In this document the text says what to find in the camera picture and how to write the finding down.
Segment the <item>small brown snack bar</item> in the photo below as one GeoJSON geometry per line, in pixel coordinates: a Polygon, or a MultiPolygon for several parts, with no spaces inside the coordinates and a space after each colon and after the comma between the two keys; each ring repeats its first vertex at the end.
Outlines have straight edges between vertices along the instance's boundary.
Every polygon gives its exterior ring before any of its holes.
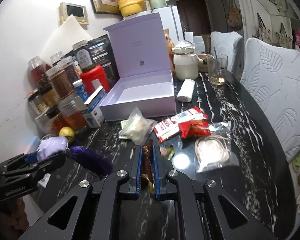
{"type": "Polygon", "coordinates": [[[153,140],[149,139],[142,147],[142,178],[147,181],[151,194],[155,194],[154,172],[153,172],[153,140]]]}

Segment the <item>purple fuzzy tassel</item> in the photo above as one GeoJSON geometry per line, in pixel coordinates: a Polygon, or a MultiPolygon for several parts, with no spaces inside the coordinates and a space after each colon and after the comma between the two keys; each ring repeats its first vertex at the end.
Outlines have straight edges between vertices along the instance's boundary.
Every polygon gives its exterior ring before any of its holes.
{"type": "Polygon", "coordinates": [[[103,178],[113,172],[112,164],[97,151],[82,146],[72,146],[67,149],[66,155],[89,172],[103,178]]]}

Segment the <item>clear zip bag with contents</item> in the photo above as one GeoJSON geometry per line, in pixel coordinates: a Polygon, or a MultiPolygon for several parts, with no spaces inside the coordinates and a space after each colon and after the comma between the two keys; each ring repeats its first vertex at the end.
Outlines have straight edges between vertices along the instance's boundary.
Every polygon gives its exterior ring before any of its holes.
{"type": "Polygon", "coordinates": [[[129,139],[135,145],[144,145],[156,124],[157,121],[144,118],[139,108],[135,107],[119,132],[119,137],[129,139]]]}

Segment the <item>clear bag with string coil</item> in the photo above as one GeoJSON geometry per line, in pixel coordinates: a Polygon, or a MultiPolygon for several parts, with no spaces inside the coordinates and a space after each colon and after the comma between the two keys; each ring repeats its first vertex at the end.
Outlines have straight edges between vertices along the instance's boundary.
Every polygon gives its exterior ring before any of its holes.
{"type": "Polygon", "coordinates": [[[206,130],[210,134],[197,139],[194,145],[196,173],[239,166],[238,158],[231,150],[231,122],[209,124],[206,130]]]}

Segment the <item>red snack packet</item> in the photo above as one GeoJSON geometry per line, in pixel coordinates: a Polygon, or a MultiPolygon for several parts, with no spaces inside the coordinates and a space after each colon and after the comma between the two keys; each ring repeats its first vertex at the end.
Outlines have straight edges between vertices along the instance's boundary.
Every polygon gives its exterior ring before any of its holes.
{"type": "Polygon", "coordinates": [[[191,120],[178,124],[183,139],[189,137],[207,137],[211,135],[209,122],[206,120],[191,120]]]}

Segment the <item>red white sachet packet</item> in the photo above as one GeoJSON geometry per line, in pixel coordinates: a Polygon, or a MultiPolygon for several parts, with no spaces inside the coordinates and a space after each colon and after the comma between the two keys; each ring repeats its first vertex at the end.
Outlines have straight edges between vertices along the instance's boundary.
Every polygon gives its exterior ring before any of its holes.
{"type": "Polygon", "coordinates": [[[192,120],[206,120],[208,115],[198,107],[193,107],[175,116],[157,123],[153,131],[160,143],[165,142],[180,132],[179,124],[192,120]]]}

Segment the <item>lavender cloth pouch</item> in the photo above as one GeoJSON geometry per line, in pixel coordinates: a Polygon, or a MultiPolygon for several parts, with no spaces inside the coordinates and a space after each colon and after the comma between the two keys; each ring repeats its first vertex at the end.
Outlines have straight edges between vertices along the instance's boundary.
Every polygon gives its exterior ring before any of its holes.
{"type": "Polygon", "coordinates": [[[63,153],[67,148],[68,140],[66,137],[50,137],[39,144],[37,160],[44,161],[53,155],[63,153]]]}

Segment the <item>yellow lemon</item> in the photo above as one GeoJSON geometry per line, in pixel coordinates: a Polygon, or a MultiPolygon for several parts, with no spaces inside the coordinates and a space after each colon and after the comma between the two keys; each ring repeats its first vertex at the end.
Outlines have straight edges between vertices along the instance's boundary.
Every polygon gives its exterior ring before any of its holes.
{"type": "Polygon", "coordinates": [[[75,132],[71,127],[63,127],[59,132],[60,137],[65,137],[69,143],[72,143],[75,139],[75,132]]]}

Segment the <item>white rolled towel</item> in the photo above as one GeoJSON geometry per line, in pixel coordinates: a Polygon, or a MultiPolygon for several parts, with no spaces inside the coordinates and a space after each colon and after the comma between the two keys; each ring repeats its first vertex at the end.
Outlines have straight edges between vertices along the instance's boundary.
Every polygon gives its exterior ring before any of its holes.
{"type": "Polygon", "coordinates": [[[194,91],[194,85],[195,85],[194,80],[185,79],[178,92],[177,100],[179,102],[191,102],[193,91],[194,91]]]}

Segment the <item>lavender open gift box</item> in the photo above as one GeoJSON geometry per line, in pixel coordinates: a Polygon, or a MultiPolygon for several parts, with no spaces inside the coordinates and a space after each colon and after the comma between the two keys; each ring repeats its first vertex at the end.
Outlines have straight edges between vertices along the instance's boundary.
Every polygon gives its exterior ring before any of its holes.
{"type": "Polygon", "coordinates": [[[105,120],[126,120],[134,108],[146,118],[175,115],[173,74],[159,13],[122,20],[105,30],[120,77],[100,104],[105,120]]]}

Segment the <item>red plastic stool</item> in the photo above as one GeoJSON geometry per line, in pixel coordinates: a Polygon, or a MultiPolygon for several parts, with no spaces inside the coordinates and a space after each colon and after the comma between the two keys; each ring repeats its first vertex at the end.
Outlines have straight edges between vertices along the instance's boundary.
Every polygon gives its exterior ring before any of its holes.
{"type": "Polygon", "coordinates": [[[96,88],[94,86],[94,81],[96,80],[100,82],[107,93],[109,93],[111,90],[106,74],[101,66],[95,66],[95,68],[89,70],[88,72],[82,73],[80,78],[85,85],[85,90],[87,91],[88,95],[93,94],[95,91],[96,88]]]}

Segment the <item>black snack pouch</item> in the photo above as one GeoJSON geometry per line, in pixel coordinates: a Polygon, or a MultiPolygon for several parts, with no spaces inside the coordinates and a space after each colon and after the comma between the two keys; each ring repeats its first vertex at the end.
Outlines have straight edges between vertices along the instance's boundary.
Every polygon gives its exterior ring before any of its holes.
{"type": "MultiPolygon", "coordinates": [[[[103,35],[88,41],[88,48],[90,50],[95,66],[101,66],[103,68],[108,82],[110,84],[110,87],[112,89],[113,86],[119,80],[119,73],[117,70],[113,49],[108,35],[103,35]]],[[[65,57],[68,57],[73,60],[75,64],[75,70],[79,72],[80,78],[80,75],[83,72],[78,64],[74,50],[72,49],[70,52],[65,54],[65,57]]]]}

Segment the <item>dark tea jar white label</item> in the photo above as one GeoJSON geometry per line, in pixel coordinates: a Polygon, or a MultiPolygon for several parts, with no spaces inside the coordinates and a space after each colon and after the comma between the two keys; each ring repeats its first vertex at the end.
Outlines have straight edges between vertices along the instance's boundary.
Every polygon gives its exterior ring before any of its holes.
{"type": "Polygon", "coordinates": [[[83,73],[92,70],[95,67],[93,58],[88,48],[88,41],[81,40],[72,45],[76,59],[83,73]]]}

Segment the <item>white quilted chair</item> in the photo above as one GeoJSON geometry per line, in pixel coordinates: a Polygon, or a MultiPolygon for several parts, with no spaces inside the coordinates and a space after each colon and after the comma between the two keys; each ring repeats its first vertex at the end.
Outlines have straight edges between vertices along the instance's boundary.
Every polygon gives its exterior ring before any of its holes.
{"type": "Polygon", "coordinates": [[[211,51],[228,57],[228,71],[239,81],[244,69],[244,38],[237,32],[211,33],[211,51]]]}
{"type": "Polygon", "coordinates": [[[266,115],[291,162],[300,152],[300,52],[249,38],[241,84],[266,115]]]}

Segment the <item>yellow enamel pot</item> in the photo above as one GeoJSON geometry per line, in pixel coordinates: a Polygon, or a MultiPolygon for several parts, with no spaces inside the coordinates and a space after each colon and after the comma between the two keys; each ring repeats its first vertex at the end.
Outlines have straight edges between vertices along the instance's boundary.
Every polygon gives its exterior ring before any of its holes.
{"type": "Polygon", "coordinates": [[[144,11],[143,4],[148,0],[118,0],[119,11],[123,17],[144,11]]]}

